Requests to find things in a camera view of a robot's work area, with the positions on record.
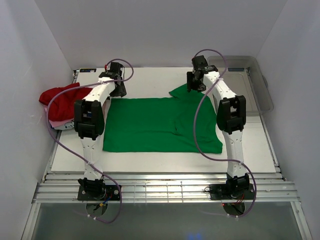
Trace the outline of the green t shirt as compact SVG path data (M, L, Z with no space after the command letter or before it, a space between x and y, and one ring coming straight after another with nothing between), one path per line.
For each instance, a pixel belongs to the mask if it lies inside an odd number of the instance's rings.
M113 98L103 151L221 154L216 113L209 97L181 85L162 98Z

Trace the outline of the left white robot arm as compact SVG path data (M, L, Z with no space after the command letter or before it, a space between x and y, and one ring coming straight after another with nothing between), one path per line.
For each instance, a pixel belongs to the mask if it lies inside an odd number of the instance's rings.
M78 182L85 193L94 199L102 199L106 187L102 179L100 151L108 110L106 102L112 97L127 94L123 82L124 66L111 62L98 76L98 84L81 100L74 103L74 129L80 138L83 157L86 159L84 177Z

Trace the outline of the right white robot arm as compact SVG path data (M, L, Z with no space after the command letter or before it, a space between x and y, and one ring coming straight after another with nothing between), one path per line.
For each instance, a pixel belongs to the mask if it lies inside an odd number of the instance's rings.
M252 194L248 167L244 163L242 137L246 124L246 98L235 94L224 82L214 65L208 64L203 55L195 55L193 70L187 72L187 91L212 93L218 106L216 124L222 132L227 158L226 182L211 184L208 193L212 200L244 199Z

